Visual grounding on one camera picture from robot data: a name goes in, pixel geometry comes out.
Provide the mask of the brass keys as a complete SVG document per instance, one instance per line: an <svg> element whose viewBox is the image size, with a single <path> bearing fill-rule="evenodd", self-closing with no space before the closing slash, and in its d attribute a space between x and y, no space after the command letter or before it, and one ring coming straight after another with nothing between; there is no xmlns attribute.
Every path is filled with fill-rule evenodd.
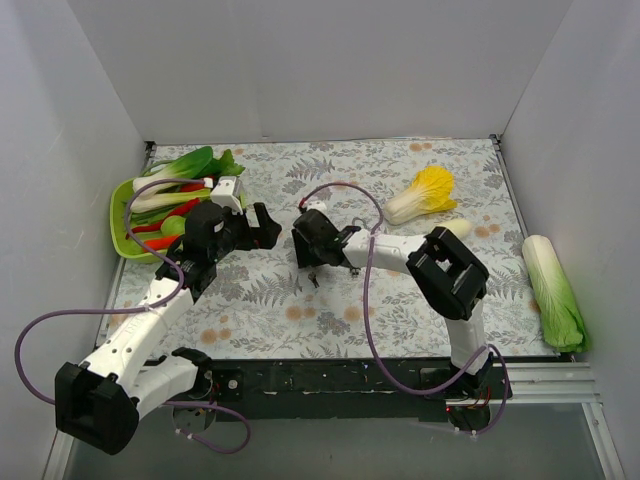
<svg viewBox="0 0 640 480"><path fill-rule="evenodd" d="M316 273L315 273L315 272L310 272L310 273L308 274L308 278L309 278L309 280L311 281L311 283L313 284L313 286L314 286L315 288L318 288L318 287L319 287L319 282L318 282L317 275L316 275Z"/></svg>

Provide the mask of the small brass padlock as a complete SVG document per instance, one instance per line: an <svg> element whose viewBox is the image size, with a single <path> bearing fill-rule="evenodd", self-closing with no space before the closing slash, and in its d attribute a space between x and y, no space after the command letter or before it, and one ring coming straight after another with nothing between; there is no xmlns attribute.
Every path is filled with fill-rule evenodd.
<svg viewBox="0 0 640 480"><path fill-rule="evenodd" d="M362 218L359 218L359 217L354 217L352 219L351 224L354 225L354 226L358 226L358 227L360 227L362 229L365 229L365 230L369 229L369 227L367 226L366 221L364 219L362 219Z"/></svg>

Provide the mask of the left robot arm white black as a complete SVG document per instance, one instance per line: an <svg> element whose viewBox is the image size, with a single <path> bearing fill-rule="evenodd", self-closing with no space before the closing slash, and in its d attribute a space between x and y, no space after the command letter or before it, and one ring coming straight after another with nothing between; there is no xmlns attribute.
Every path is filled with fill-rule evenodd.
<svg viewBox="0 0 640 480"><path fill-rule="evenodd" d="M141 302L107 341L78 365L65 363L55 376L57 428L103 452L124 449L139 421L179 398L212 401L220 382L212 361L186 347L154 365L147 361L171 326L189 311L214 281L218 263L235 250L271 249L282 231L261 202L253 205L258 224L245 214L211 201L188 214L185 232L174 240Z"/></svg>

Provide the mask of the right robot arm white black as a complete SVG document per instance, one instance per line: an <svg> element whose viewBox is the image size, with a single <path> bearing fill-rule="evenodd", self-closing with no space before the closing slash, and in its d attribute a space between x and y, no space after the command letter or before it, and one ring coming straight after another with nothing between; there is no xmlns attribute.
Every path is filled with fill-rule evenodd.
<svg viewBox="0 0 640 480"><path fill-rule="evenodd" d="M489 384L492 354L484 332L483 299L488 269L450 229L438 226L426 235L398 236L357 226L337 229L316 209L293 223L298 266L334 266L364 271L363 315L369 316L369 285L374 268L409 275L428 305L446 323L452 376L429 389L410 388L386 368L373 341L370 321L365 333L374 361L398 390L430 396L454 385L464 397L475 397Z"/></svg>

